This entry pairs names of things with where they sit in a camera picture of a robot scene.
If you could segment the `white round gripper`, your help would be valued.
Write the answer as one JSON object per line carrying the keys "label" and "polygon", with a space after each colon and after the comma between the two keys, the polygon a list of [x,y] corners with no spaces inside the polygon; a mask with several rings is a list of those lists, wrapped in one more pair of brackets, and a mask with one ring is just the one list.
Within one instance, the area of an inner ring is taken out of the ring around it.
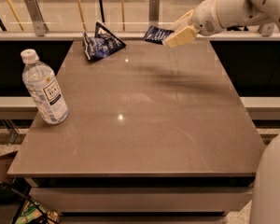
{"label": "white round gripper", "polygon": [[162,41],[169,48],[194,41],[199,32],[204,36],[221,33],[223,28],[217,17],[217,0],[204,0],[194,10],[189,10],[174,21],[170,29],[174,32]]}

